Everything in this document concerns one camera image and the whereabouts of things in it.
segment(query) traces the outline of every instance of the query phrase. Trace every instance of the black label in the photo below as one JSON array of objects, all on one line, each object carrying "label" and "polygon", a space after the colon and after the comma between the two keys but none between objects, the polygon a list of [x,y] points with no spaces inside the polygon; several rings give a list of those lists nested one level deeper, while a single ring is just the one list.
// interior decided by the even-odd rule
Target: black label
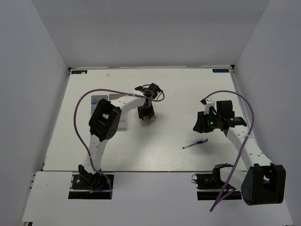
[{"label": "black label", "polygon": [[86,74],[87,70],[81,70],[81,71],[72,71],[71,74]]},{"label": "black label", "polygon": [[228,69],[212,69],[213,73],[228,73]]}]

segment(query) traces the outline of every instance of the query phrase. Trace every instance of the gray wall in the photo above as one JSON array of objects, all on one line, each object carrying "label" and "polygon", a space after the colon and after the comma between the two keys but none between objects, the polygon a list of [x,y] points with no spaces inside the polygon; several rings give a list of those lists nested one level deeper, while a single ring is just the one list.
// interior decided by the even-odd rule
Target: gray wall
[{"label": "gray wall", "polygon": [[236,66],[236,80],[255,112],[262,150],[284,165],[285,199],[301,225],[301,1],[272,0]]},{"label": "gray wall", "polygon": [[68,67],[235,64],[269,0],[32,0]]},{"label": "gray wall", "polygon": [[0,225],[18,226],[68,70],[30,0],[0,1]]}]

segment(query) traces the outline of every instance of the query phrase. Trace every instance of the wall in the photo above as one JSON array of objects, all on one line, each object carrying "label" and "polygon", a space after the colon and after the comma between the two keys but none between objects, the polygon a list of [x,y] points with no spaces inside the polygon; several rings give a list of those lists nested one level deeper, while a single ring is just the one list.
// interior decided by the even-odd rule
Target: wall
[{"label": "wall", "polygon": [[272,0],[236,69],[240,92],[255,112],[254,133],[266,155],[286,169],[285,199],[301,225],[301,1]]},{"label": "wall", "polygon": [[0,225],[18,226],[68,69],[30,0],[1,0],[0,28]]},{"label": "wall", "polygon": [[269,0],[32,0],[68,67],[235,64]]}]

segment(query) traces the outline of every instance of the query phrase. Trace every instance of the pen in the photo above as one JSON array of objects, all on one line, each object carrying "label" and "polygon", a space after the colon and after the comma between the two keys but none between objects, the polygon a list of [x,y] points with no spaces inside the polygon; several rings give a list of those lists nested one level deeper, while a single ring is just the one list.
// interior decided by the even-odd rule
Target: pen
[{"label": "pen", "polygon": [[196,143],[194,143],[194,144],[191,144],[191,145],[182,147],[182,149],[186,149],[186,148],[192,147],[192,146],[194,146],[194,145],[202,144],[202,143],[205,143],[205,142],[207,142],[207,141],[208,141],[208,139],[206,139],[206,140],[200,140],[200,141],[198,141],[198,142],[196,142]]}]

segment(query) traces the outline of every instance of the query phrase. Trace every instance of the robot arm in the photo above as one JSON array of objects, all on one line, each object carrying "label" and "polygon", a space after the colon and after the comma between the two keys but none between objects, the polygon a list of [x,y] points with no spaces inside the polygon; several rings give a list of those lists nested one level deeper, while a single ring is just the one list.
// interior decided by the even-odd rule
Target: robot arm
[{"label": "robot arm", "polygon": [[143,93],[146,97],[154,99],[160,92],[162,92],[162,90],[159,86],[152,83],[147,88],[141,86],[135,88],[132,96],[124,96],[112,101],[107,101],[105,99],[99,101],[89,121],[89,151],[91,157],[87,155],[84,163],[79,165],[79,174],[90,185],[98,175],[93,170],[89,158],[92,159],[94,167],[100,171],[105,146],[108,143],[108,140],[117,132],[121,112],[126,113],[137,107],[140,119],[144,120],[144,118],[148,118],[149,120],[154,121],[155,113],[151,100],[143,97],[136,97],[135,95],[141,95],[141,93]]},{"label": "robot arm", "polygon": [[[205,105],[205,110],[198,112],[198,121],[193,130],[207,133],[220,129],[239,151],[249,128],[241,117],[235,117],[232,101],[217,101],[216,111],[211,99],[202,100],[202,103]],[[250,136],[241,158],[246,165],[247,173],[235,170],[229,184],[241,192],[246,204],[282,203],[285,188],[283,166],[273,164]],[[213,169],[214,181],[217,184],[226,181],[231,169],[230,164],[216,165]]]}]

